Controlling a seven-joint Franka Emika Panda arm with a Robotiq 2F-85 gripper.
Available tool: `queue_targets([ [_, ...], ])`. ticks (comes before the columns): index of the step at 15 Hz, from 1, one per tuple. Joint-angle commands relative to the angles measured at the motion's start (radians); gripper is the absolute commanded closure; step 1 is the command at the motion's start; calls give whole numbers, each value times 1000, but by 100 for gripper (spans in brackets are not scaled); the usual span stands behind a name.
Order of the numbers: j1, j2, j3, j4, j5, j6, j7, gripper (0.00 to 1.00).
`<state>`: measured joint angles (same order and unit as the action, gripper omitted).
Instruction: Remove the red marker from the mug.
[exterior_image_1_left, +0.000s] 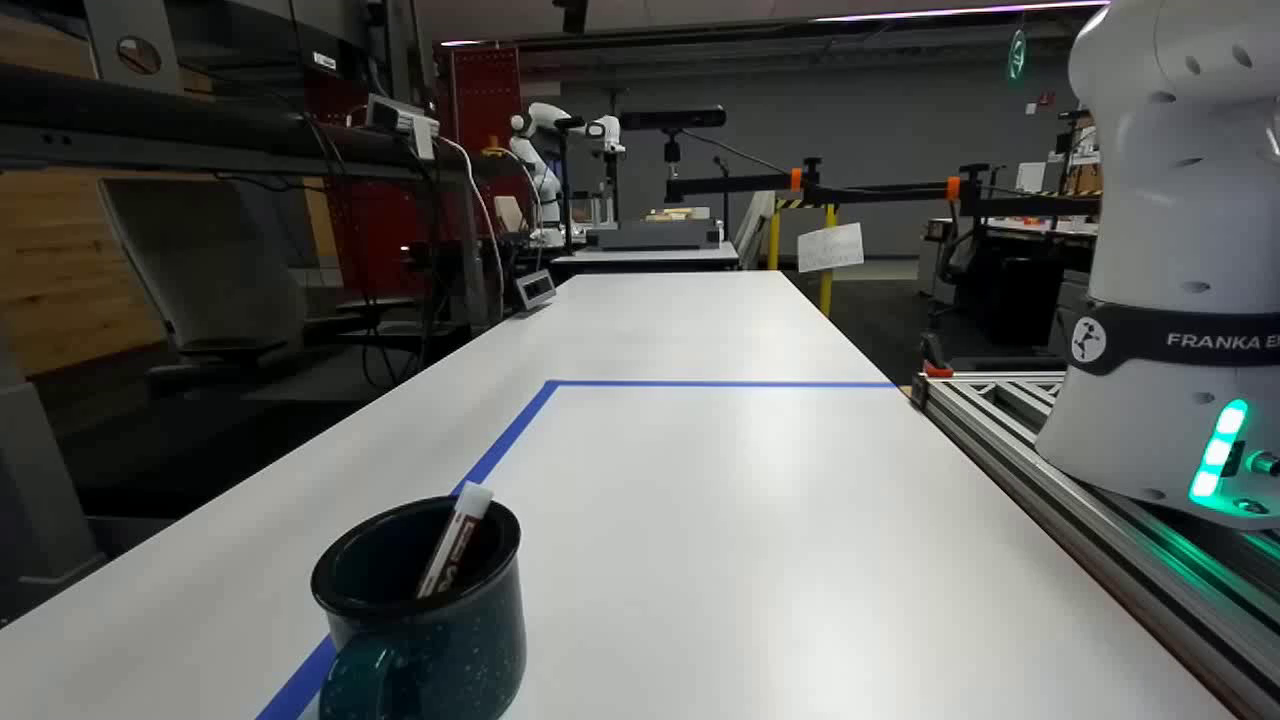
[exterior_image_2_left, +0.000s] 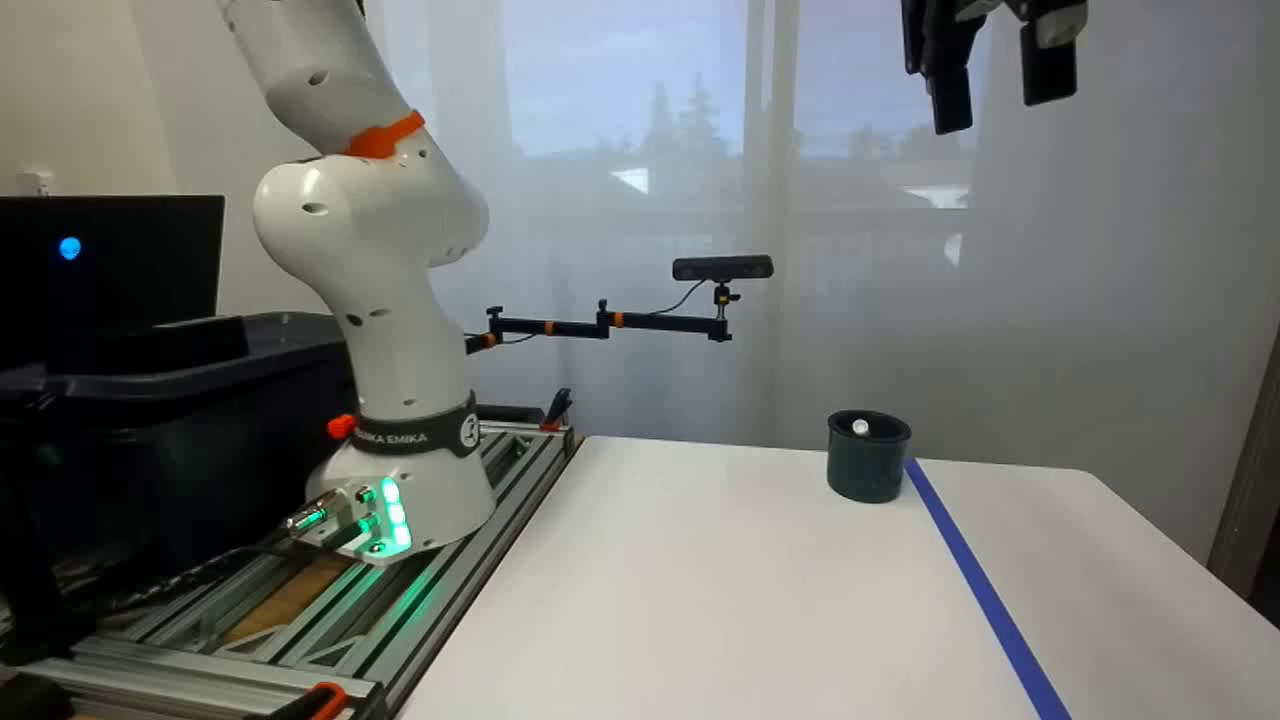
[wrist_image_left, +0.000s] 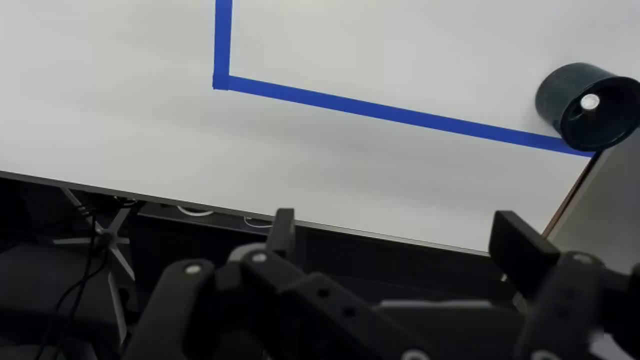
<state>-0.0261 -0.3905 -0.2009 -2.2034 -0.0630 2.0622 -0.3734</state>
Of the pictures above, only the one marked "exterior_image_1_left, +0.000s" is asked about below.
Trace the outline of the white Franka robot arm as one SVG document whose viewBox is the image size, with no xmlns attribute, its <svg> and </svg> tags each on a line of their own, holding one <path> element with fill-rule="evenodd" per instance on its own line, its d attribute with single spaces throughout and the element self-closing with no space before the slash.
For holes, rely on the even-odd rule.
<svg viewBox="0 0 1280 720">
<path fill-rule="evenodd" d="M 1280 0 L 1108 0 L 1087 310 L 1036 451 L 1127 502 L 1280 524 Z"/>
</svg>

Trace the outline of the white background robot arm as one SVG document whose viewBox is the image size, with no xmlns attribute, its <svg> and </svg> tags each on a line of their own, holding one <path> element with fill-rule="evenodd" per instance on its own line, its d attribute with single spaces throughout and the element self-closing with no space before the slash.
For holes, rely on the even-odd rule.
<svg viewBox="0 0 1280 720">
<path fill-rule="evenodd" d="M 601 143 L 609 162 L 623 154 L 623 126 L 616 118 L 581 119 L 559 106 L 532 102 L 522 112 L 507 119 L 507 155 L 521 163 L 529 188 L 532 188 L 532 247 L 571 247 L 575 224 L 567 221 L 562 180 L 553 171 L 553 163 L 541 155 L 537 139 L 567 139 L 586 135 Z"/>
</svg>

